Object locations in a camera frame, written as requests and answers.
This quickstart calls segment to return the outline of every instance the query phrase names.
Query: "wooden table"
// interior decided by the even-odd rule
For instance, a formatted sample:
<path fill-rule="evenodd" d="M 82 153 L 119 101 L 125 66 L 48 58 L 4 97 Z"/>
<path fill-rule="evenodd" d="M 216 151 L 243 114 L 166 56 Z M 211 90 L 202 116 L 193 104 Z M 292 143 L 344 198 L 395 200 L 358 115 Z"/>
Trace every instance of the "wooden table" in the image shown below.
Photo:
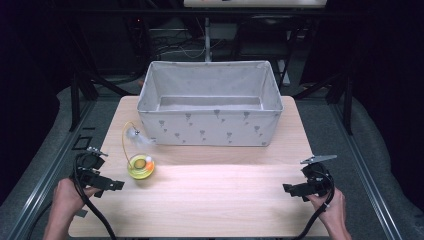
<path fill-rule="evenodd" d="M 123 97 L 102 151 L 101 175 L 124 181 L 121 191 L 92 198 L 117 236 L 276 237 L 296 236 L 313 214 L 310 203 L 284 192 L 283 183 L 306 182 L 301 160 L 312 156 L 296 104 L 285 110 L 268 147 L 164 146 L 138 148 L 125 139 L 129 156 L 148 153 L 156 168 L 145 180 L 127 172 L 122 129 L 133 122 L 143 132 L 138 97 Z M 108 236 L 94 214 L 75 217 L 73 237 Z M 317 220 L 309 236 L 328 236 Z"/>

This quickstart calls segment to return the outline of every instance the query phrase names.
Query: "fabric storage bin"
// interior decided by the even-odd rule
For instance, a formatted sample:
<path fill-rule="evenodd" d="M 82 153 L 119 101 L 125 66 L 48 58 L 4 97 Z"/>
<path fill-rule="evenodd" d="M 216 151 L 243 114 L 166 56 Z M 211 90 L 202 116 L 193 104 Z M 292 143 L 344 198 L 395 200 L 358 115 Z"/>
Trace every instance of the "fabric storage bin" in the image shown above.
<path fill-rule="evenodd" d="M 267 146 L 283 103 L 268 61 L 156 61 L 137 110 L 157 144 Z"/>

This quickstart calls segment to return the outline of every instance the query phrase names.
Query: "human arm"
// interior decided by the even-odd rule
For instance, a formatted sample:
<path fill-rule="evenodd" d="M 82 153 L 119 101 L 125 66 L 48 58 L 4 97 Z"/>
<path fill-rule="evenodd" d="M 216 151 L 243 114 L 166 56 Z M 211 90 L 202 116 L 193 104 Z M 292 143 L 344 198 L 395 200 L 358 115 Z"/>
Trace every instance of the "human arm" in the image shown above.
<path fill-rule="evenodd" d="M 98 191 L 100 190 L 93 187 L 84 189 L 88 197 L 91 197 Z M 75 189 L 74 182 L 69 178 L 60 180 L 54 190 L 53 204 L 43 239 L 66 239 L 68 229 L 75 214 L 83 206 L 84 203 Z"/>
<path fill-rule="evenodd" d="M 316 195 L 306 196 L 317 210 L 327 199 L 327 195 L 318 197 Z M 346 228 L 346 200 L 343 193 L 335 188 L 334 197 L 326 208 L 325 212 L 319 215 L 321 222 L 324 224 L 331 239 L 333 240 L 351 240 L 349 232 Z"/>

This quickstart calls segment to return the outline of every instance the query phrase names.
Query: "metal rod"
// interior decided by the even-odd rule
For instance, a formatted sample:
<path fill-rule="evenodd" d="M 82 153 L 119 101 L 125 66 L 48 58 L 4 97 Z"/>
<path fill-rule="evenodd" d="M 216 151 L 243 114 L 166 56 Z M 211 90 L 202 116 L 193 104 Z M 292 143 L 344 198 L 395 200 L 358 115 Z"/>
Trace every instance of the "metal rod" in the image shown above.
<path fill-rule="evenodd" d="M 254 15 L 304 16 L 320 19 L 363 21 L 369 17 L 368 12 L 340 12 L 328 10 L 294 10 L 294 9 L 67 9 L 53 8 L 63 15 L 118 15 L 118 16 L 156 16 L 156 17 L 248 17 Z"/>
<path fill-rule="evenodd" d="M 210 30 L 210 24 L 209 24 L 209 18 L 205 18 L 205 62 L 211 62 L 211 38 L 209 34 Z"/>

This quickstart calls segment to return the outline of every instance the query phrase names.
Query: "wire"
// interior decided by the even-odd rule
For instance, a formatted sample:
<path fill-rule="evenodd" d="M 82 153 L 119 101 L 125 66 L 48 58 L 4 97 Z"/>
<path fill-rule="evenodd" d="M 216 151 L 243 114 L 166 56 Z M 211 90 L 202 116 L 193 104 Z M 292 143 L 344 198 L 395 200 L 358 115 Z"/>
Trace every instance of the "wire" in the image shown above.
<path fill-rule="evenodd" d="M 198 19 L 198 18 L 196 18 L 196 22 L 197 22 L 197 24 L 199 25 L 200 31 L 202 31 L 202 35 L 203 35 L 203 37 L 206 37 L 206 36 L 205 36 L 205 32 L 203 31 L 202 25 L 200 24 L 200 22 L 199 22 L 199 19 Z M 202 55 L 203 55 L 203 53 L 206 51 L 206 45 L 204 45 L 201 53 L 199 53 L 199 54 L 198 54 L 198 55 L 196 55 L 196 56 L 190 56 L 189 54 L 187 54 L 187 52 L 186 52 L 186 50 L 185 50 L 184 48 L 182 48 L 182 47 L 180 47 L 180 48 L 182 49 L 182 51 L 184 52 L 184 54 L 185 54 L 187 57 L 189 57 L 189 58 L 198 58 L 198 57 L 202 56 Z"/>
<path fill-rule="evenodd" d="M 74 161 L 73 180 L 74 180 L 75 189 L 77 190 L 77 192 L 80 195 L 80 197 L 81 197 L 82 201 L 84 202 L 84 204 L 87 205 L 87 207 L 94 213 L 94 215 L 96 215 L 96 217 L 103 223 L 103 225 L 105 225 L 106 230 L 109 233 L 110 238 L 113 239 L 113 240 L 115 240 L 116 239 L 116 236 L 115 236 L 115 233 L 113 232 L 113 229 L 110 226 L 109 222 L 107 221 L 107 219 L 105 218 L 105 216 L 103 216 L 103 214 L 90 201 L 90 199 L 85 194 L 85 192 L 84 192 L 84 190 L 83 190 L 83 188 L 81 186 L 81 182 L 78 179 L 78 175 L 77 175 L 77 162 L 80 159 L 83 159 L 86 155 L 88 155 L 88 154 L 79 154 L 79 155 L 77 155 L 77 157 L 75 158 L 75 161 Z"/>
<path fill-rule="evenodd" d="M 160 46 L 160 45 L 164 45 L 164 46 L 162 46 L 161 48 L 172 48 L 172 47 L 175 47 L 175 48 L 178 48 L 178 47 L 180 47 L 180 46 L 182 46 L 182 45 L 184 45 L 184 44 L 186 44 L 187 42 L 191 42 L 191 43 L 193 43 L 195 40 L 197 40 L 197 39 L 195 39 L 195 38 L 193 38 L 193 37 L 188 37 L 187 36 L 187 34 L 185 33 L 184 35 L 185 35 L 185 38 L 182 40 L 182 41 L 180 41 L 180 42 L 177 42 L 177 43 L 172 43 L 172 44 L 170 44 L 169 43 L 169 39 L 181 39 L 181 38 L 178 38 L 178 35 L 180 35 L 182 32 L 184 32 L 185 33 L 185 31 L 179 31 L 177 34 L 175 34 L 174 36 L 167 36 L 167 37 L 164 37 L 164 36 L 158 36 L 158 37 L 154 37 L 154 38 L 152 38 L 152 44 L 154 45 L 154 46 Z"/>
<path fill-rule="evenodd" d="M 214 48 L 215 46 L 218 46 L 221 42 L 222 42 L 223 40 L 222 39 L 220 39 L 217 43 L 215 43 L 213 46 L 211 46 L 211 49 L 212 48 Z M 203 49 L 184 49 L 183 47 L 179 47 L 179 49 L 181 49 L 181 50 L 179 50 L 179 51 L 168 51 L 168 52 L 162 52 L 162 53 L 159 53 L 159 54 L 156 54 L 156 56 L 162 56 L 162 55 L 166 55 L 166 54 L 172 54 L 172 53 L 184 53 L 187 57 L 189 57 L 189 58 L 197 58 L 197 57 L 200 57 L 200 56 L 202 56 L 203 55 L 203 53 L 206 51 L 206 49 L 205 48 L 203 48 Z M 196 55 L 196 56 L 190 56 L 189 54 L 188 54 L 188 52 L 198 52 L 198 51 L 201 51 L 201 53 L 199 53 L 198 55 Z"/>
<path fill-rule="evenodd" d="M 126 159 L 127 159 L 127 161 L 128 161 L 128 165 L 129 165 L 129 166 L 130 166 L 130 168 L 132 169 L 133 167 L 131 166 L 131 162 L 130 162 L 130 159 L 128 158 L 127 151 L 125 150 L 125 143 L 124 143 L 124 132 L 125 132 L 125 130 L 127 129 L 127 125 L 128 125 L 128 124 L 130 124 L 130 123 L 133 125 L 133 128 L 134 128 L 134 130 L 135 130 L 136 134 L 138 134 L 138 133 L 140 132 L 140 131 L 138 131 L 138 130 L 135 128 L 134 123 L 132 123 L 132 122 L 126 122 L 126 123 L 125 123 L 125 125 L 124 125 L 124 127 L 122 128 L 121 141 L 122 141 L 122 149 L 124 150 L 125 158 L 126 158 Z"/>
<path fill-rule="evenodd" d="M 199 40 L 194 39 L 194 38 L 184 39 L 180 42 L 176 42 L 176 43 L 173 43 L 173 44 L 169 44 L 168 41 L 165 40 L 165 43 L 162 44 L 164 46 L 158 46 L 156 51 L 160 52 L 159 50 L 162 50 L 162 49 L 180 48 L 180 47 L 183 47 L 184 45 L 190 46 L 190 45 L 197 44 L 197 42 L 199 42 L 198 45 L 203 46 L 203 44 Z"/>
<path fill-rule="evenodd" d="M 312 225 L 314 224 L 315 220 L 319 217 L 319 215 L 323 212 L 325 212 L 325 209 L 329 206 L 331 200 L 333 200 L 334 197 L 334 191 L 335 191 L 335 186 L 334 186 L 334 181 L 333 179 L 331 179 L 330 177 L 328 177 L 327 174 L 324 174 L 322 172 L 318 172 L 318 171 L 313 171 L 314 173 L 320 174 L 322 176 L 324 176 L 330 183 L 331 183 L 331 189 L 330 192 L 328 193 L 327 199 L 324 201 L 324 203 L 315 211 L 315 213 L 312 215 L 312 217 L 309 219 L 308 223 L 306 224 L 305 228 L 303 229 L 303 231 L 295 238 L 293 238 L 293 240 L 298 240 L 298 239 L 302 239 L 306 236 L 306 234 L 308 234 L 309 230 L 311 229 Z"/>

